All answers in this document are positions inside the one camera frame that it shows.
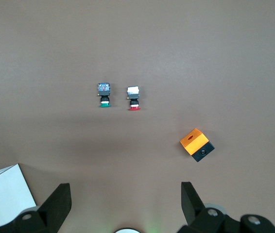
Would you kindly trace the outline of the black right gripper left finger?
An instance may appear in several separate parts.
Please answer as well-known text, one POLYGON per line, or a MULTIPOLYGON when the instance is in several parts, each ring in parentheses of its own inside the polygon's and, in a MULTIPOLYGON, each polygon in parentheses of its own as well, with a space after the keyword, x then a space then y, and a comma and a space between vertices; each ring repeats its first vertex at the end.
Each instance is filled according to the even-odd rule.
POLYGON ((0 226, 0 233, 57 233, 71 207, 70 184, 62 183, 37 210, 21 213, 0 226))

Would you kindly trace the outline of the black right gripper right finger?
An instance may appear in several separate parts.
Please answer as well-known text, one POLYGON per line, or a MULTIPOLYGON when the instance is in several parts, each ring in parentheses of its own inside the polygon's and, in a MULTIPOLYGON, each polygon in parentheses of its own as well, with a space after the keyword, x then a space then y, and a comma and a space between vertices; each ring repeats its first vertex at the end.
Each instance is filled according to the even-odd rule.
POLYGON ((180 233, 275 233, 275 225, 254 214, 234 220, 215 207, 205 207, 191 182, 181 183, 181 206, 187 225, 180 233))

